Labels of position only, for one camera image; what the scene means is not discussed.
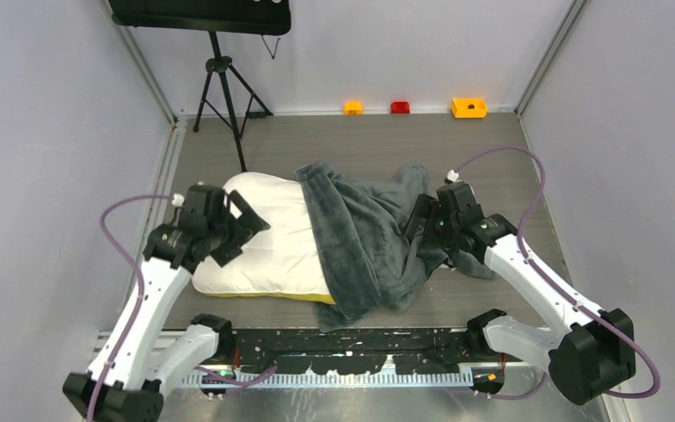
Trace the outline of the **white and yellow pillow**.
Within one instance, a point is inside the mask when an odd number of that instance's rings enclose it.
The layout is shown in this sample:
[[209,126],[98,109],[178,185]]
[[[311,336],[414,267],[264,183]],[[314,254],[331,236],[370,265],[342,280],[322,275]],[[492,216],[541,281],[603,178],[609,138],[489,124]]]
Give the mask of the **white and yellow pillow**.
[[206,258],[192,276],[195,290],[215,297],[271,296],[333,305],[301,185],[245,172],[227,180],[223,189],[240,193],[270,228],[225,266]]

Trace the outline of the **grey plush pillowcase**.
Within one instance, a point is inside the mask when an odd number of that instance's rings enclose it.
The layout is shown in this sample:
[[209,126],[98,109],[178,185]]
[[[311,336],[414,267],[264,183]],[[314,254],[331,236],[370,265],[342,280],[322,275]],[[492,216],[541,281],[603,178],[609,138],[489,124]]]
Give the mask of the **grey plush pillowcase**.
[[294,172],[308,210],[316,250],[332,304],[313,310],[322,332],[347,328],[379,309],[403,311],[433,271],[449,263],[463,274],[497,274],[472,255],[448,253],[403,233],[417,197],[431,194],[420,164],[400,167],[387,181],[348,178],[326,162]]

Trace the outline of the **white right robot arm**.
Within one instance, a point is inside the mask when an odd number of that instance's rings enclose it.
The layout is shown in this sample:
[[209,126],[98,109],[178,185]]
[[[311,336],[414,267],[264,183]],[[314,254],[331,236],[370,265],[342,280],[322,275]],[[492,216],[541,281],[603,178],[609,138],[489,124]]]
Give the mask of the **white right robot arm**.
[[420,194],[403,228],[445,252],[466,252],[507,281],[540,315],[545,328],[523,324],[501,309],[467,322],[467,349],[477,360],[503,353],[547,374],[573,404],[586,404],[636,372],[631,318],[605,311],[543,263],[518,229],[486,215],[472,187],[447,184]]

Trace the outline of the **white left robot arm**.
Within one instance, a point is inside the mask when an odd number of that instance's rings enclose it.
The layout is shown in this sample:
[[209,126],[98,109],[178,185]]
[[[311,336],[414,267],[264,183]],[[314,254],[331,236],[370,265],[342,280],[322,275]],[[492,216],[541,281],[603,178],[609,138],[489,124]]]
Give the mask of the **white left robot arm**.
[[141,258],[108,238],[132,266],[135,285],[100,352],[62,386],[87,421],[156,421],[165,398],[199,364],[225,363],[236,349],[229,320],[199,314],[171,346],[153,353],[172,305],[197,267],[208,258],[230,264],[270,225],[237,190],[198,184],[164,200],[177,211],[150,231]]

